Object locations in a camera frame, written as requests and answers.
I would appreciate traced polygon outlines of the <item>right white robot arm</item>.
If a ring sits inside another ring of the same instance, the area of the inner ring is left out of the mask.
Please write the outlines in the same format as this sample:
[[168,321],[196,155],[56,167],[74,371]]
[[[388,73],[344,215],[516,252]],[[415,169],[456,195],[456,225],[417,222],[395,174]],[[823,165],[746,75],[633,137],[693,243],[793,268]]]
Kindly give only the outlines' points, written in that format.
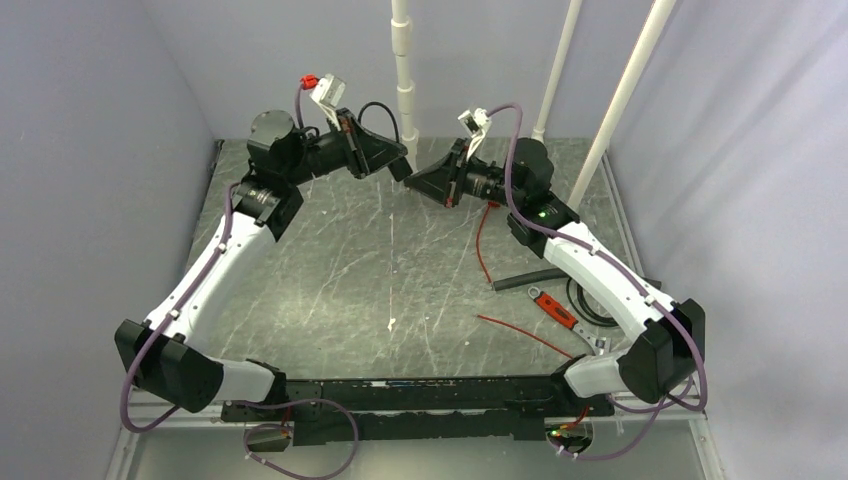
[[628,346],[582,356],[562,369],[551,388],[557,411],[574,415],[590,397],[630,392],[648,404],[668,399],[704,366],[706,315],[693,299],[677,301],[620,261],[551,190],[554,165],[545,146],[517,141],[509,167],[470,156],[459,139],[438,162],[408,177],[406,187],[454,207],[470,195],[516,211],[507,218],[513,237],[564,272],[613,318]]

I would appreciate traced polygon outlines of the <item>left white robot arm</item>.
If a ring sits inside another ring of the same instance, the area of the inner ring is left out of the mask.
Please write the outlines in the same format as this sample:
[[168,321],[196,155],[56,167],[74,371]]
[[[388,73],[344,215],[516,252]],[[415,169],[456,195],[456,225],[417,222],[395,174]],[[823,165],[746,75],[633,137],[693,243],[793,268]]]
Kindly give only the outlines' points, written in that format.
[[226,187],[222,217],[209,243],[159,306],[142,321],[123,321],[115,332],[126,370],[124,422],[134,387],[192,413],[230,400],[247,401],[264,420],[285,411],[283,372],[206,353],[215,321],[253,264],[292,223],[304,202],[300,185],[339,169],[362,179],[387,168],[397,181],[412,172],[407,148],[366,129],[350,110],[336,110],[328,127],[312,135],[283,110],[254,119],[246,144],[248,173]]

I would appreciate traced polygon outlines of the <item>black cable lock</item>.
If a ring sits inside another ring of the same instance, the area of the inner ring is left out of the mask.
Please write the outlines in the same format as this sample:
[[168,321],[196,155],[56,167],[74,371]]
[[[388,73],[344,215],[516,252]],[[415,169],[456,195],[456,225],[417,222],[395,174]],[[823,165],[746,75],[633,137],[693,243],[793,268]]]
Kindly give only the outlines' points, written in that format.
[[[364,114],[371,107],[382,109],[388,115],[394,134],[392,138],[374,133],[364,126]],[[364,163],[362,170],[366,175],[387,168],[393,180],[398,183],[412,175],[412,167],[406,158],[408,149],[400,141],[397,119],[386,104],[379,101],[365,103],[358,112],[356,126],[359,128],[357,136]]]

